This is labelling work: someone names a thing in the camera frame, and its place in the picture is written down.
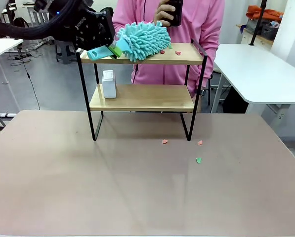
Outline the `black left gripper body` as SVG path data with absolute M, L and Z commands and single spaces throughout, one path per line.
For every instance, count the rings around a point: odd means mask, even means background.
M 74 44 L 81 49 L 110 46 L 115 29 L 109 11 L 80 10 L 74 17 Z

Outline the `person's right hand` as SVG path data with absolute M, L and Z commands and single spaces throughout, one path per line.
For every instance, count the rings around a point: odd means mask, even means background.
M 169 0 L 161 0 L 154 13 L 153 22 L 161 22 L 164 27 L 170 26 L 170 20 L 173 20 L 173 13 L 175 12 L 175 7 L 168 4 Z

